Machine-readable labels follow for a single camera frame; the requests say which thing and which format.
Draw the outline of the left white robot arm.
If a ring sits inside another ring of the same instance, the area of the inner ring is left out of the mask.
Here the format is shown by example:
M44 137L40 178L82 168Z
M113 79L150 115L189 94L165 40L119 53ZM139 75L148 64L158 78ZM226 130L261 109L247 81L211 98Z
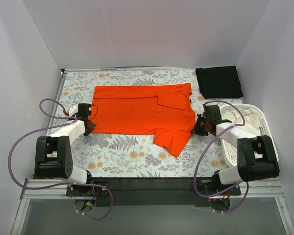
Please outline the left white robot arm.
M39 178L60 179L67 183L86 184L90 173L73 163L71 144L82 136L94 131L96 124L91 120L92 105L81 103L77 112L70 115L68 125L61 127L50 136L42 136L36 142L35 176Z

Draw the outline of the floral patterned table mat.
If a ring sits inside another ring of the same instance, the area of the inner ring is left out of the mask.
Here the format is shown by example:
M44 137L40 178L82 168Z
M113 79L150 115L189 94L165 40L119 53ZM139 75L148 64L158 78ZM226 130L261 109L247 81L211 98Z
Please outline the floral patterned table mat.
M205 99L194 70L70 71L60 84L62 107L91 103L97 85L152 86L190 83L192 108L201 113ZM221 142L193 136L179 157L153 143L153 136L91 134L72 144L76 166L95 177L210 177L226 168Z

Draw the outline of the orange t shirt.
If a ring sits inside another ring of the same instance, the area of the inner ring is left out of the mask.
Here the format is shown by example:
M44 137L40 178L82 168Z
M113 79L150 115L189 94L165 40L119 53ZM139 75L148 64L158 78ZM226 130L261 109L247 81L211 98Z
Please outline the orange t shirt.
M153 143L178 157L192 137L196 113L190 83L160 86L96 86L94 133L153 135Z

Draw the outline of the white perforated laundry basket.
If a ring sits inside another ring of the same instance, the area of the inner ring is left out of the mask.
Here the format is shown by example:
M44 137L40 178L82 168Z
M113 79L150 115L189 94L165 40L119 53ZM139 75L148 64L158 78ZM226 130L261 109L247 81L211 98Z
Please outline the white perforated laundry basket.
M256 106L250 104L234 104L243 114L246 124L241 127L244 131L254 134L256 136L267 135L270 136L272 141L273 137L271 135L267 120L263 112ZM241 123L242 118L238 111L236 111L232 106L224 104L220 107L220 113L223 119L228 119L234 124ZM237 165L237 150L233 145L225 140L221 140L222 153L224 160L228 167Z

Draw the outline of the aluminium frame rail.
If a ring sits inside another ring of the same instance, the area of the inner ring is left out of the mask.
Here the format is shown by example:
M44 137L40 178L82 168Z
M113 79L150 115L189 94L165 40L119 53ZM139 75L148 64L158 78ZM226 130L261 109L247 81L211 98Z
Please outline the aluminium frame rail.
M183 70L183 69L111 69L111 70L64 70L60 84L70 71L114 71L114 70ZM234 204L243 199L241 206L230 214L218 214L211 208L185 207L189 211L186 223L188 234L234 234L234 235L294 235L294 225L285 201L285 194L278 179L268 179L242 183L242 194L232 196ZM21 208L18 212L18 224L13 229L15 234L23 234L29 228L30 212L34 202L46 203L50 200L69 202L64 189L56 186L43 190L23 190Z

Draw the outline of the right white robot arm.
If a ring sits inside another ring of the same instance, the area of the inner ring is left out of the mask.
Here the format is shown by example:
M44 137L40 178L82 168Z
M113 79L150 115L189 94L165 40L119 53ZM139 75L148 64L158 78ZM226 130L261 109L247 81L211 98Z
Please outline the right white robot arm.
M238 184L276 178L280 167L273 140L268 135L255 135L242 129L246 120L242 112L241 122L233 123L223 119L221 109L215 101L203 105L204 112L197 116L192 133L199 136L213 135L213 140L221 139L237 150L235 166L217 170L210 178L200 180L195 175L192 186L197 195L213 197L230 191Z

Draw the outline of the folded black t shirt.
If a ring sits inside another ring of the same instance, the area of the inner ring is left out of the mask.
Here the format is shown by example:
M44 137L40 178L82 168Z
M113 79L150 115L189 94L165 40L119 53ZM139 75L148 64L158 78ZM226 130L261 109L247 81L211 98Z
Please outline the folded black t shirt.
M199 91L205 99L242 98L236 66L197 68Z

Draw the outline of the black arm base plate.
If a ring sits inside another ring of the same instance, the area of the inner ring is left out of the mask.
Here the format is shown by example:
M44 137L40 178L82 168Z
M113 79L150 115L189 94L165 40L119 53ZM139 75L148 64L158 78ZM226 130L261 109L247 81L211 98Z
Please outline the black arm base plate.
M228 186L222 186L214 178L96 178L91 175L85 186L56 185L64 189L67 197L97 197L98 207L114 206L158 206L194 205L208 207L209 198L220 192L227 210L230 202L228 195L239 196L239 187L225 193Z

